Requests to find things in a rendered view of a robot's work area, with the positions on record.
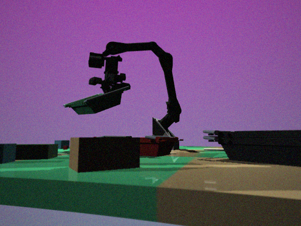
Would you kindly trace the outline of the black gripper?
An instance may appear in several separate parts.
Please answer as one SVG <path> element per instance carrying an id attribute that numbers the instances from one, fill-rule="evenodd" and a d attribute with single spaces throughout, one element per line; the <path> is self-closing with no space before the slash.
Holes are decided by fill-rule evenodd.
<path id="1" fill-rule="evenodd" d="M 107 75 L 107 72 L 110 71 L 111 73 L 114 74 L 114 72 L 117 72 L 117 74 L 119 73 L 117 69 L 115 68 L 106 68 L 105 69 L 105 79 L 102 80 L 102 78 L 98 78 L 98 77 L 93 77 L 93 78 L 90 78 L 89 79 L 89 85 L 97 85 L 97 84 L 101 84 L 102 86 L 100 87 L 104 94 L 105 93 L 108 93 L 108 92 L 111 92 L 111 91 L 115 91 L 115 90 L 118 90 L 118 89 L 121 89 L 121 88 L 124 88 L 124 87 L 127 87 L 129 86 L 128 89 L 130 89 L 130 84 L 129 83 L 116 83 L 116 82 L 112 82 L 112 81 L 109 81 L 109 82 L 106 82 L 106 75 Z"/>

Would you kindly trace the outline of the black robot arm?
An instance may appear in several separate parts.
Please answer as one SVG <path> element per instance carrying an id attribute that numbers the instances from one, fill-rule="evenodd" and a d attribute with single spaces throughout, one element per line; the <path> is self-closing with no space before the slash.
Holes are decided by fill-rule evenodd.
<path id="1" fill-rule="evenodd" d="M 172 74 L 173 68 L 173 57 L 170 53 L 165 52 L 156 42 L 139 42 L 139 43 L 122 43 L 122 42 L 109 42 L 106 45 L 106 50 L 102 53 L 90 52 L 88 66 L 102 69 L 104 67 L 104 62 L 106 60 L 105 68 L 115 68 L 118 69 L 118 62 L 122 62 L 120 55 L 106 57 L 108 55 L 115 55 L 127 51 L 141 51 L 141 50 L 151 50 L 158 57 L 160 65 L 164 71 L 166 88 L 168 93 L 167 105 L 167 115 L 165 115 L 158 122 L 167 130 L 170 125 L 174 122 L 179 122 L 180 113 L 182 112 L 179 102 L 176 98 L 176 92 L 174 87 L 174 80 Z M 126 80 L 126 74 L 121 73 L 117 75 L 117 72 L 111 73 L 107 72 L 106 82 L 120 82 Z"/>

